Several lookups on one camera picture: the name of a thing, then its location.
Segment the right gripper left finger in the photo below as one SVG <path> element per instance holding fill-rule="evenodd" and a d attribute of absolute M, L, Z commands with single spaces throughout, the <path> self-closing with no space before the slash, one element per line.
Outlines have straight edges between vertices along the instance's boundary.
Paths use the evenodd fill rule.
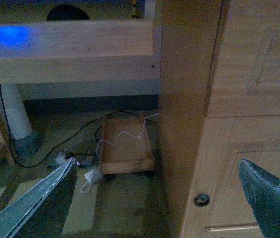
<path fill-rule="evenodd" d="M 0 238 L 59 238 L 77 181 L 75 158 L 0 211 Z"/>

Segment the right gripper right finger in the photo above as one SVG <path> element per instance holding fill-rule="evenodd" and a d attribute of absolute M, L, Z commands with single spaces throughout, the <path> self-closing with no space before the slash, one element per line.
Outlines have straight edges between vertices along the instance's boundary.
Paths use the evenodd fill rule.
<path fill-rule="evenodd" d="M 280 238 L 280 178 L 243 158 L 239 179 L 248 204 L 265 238 Z"/>

